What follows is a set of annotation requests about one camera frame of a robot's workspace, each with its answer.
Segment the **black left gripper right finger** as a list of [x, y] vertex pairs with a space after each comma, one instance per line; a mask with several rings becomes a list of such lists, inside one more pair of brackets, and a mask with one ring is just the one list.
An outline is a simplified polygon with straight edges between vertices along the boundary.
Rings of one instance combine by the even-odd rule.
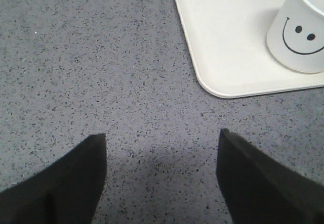
[[222, 129], [216, 176], [234, 223], [323, 223], [323, 186]]

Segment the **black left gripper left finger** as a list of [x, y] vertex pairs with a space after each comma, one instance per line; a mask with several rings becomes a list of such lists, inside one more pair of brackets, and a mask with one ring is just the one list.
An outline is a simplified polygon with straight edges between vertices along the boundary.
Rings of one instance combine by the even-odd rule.
[[1, 192], [1, 223], [91, 223], [105, 178], [105, 134], [90, 135], [43, 171]]

